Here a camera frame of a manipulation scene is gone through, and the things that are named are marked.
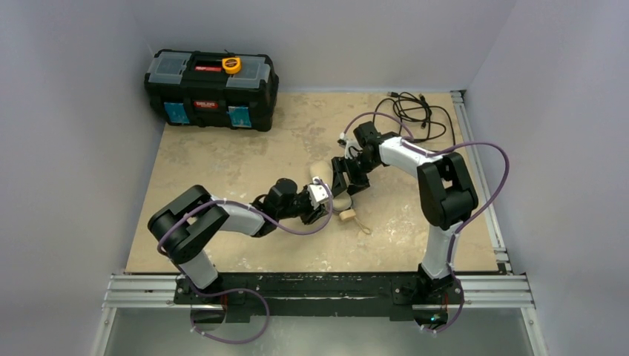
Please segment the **beige umbrella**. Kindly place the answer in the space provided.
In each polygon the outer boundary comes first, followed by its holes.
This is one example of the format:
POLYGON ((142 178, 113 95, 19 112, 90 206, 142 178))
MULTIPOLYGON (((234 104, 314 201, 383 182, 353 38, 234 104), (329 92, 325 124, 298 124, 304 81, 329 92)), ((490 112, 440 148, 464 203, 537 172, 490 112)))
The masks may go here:
MULTIPOLYGON (((319 161, 312 164, 309 168, 311 178, 320 178, 325 183, 332 183, 333 171, 329 163, 319 161)), ((354 222, 363 234, 369 235, 372 230, 364 225, 359 219, 358 215, 353 208, 353 201, 351 196, 346 192, 335 195, 332 200, 332 211, 336 214, 342 223, 354 222)))

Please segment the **black plastic toolbox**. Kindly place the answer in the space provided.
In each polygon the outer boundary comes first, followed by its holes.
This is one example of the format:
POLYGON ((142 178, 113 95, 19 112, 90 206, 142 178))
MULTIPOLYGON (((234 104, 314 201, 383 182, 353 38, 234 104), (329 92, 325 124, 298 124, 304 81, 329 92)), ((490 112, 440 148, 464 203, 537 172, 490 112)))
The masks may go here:
POLYGON ((279 77, 266 54, 162 49, 144 75, 151 108, 168 125, 270 131, 279 77), (223 71, 238 56, 242 70, 223 71))

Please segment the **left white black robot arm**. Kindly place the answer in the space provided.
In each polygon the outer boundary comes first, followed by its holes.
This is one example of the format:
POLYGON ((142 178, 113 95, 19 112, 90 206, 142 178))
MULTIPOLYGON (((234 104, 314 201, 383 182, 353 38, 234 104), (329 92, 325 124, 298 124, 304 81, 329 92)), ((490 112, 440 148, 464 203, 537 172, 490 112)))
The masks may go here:
POLYGON ((300 219, 311 225, 320 218, 331 219, 333 195, 328 185, 315 177, 302 190, 282 178, 266 194, 249 204, 219 198, 203 186, 194 185, 148 221, 148 230, 158 242, 157 251, 166 256, 199 289, 219 279, 219 272, 205 252, 206 245, 220 231, 249 237, 264 237, 280 229, 306 236, 282 225, 281 220, 300 219))

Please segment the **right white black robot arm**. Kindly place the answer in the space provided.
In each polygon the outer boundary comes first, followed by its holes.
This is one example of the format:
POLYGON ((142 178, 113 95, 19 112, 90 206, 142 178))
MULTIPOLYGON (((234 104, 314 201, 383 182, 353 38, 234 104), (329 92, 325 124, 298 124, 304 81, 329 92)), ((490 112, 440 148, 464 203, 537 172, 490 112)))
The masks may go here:
POLYGON ((353 134, 353 139, 345 131, 340 134, 344 155, 331 160, 335 200, 349 202, 352 195, 367 189, 368 174, 380 166, 392 166, 416 178, 421 211, 429 223, 417 290, 429 294, 450 286, 458 229, 478 207, 464 158, 456 152, 427 151, 394 132, 380 133, 372 122, 360 124, 353 134))

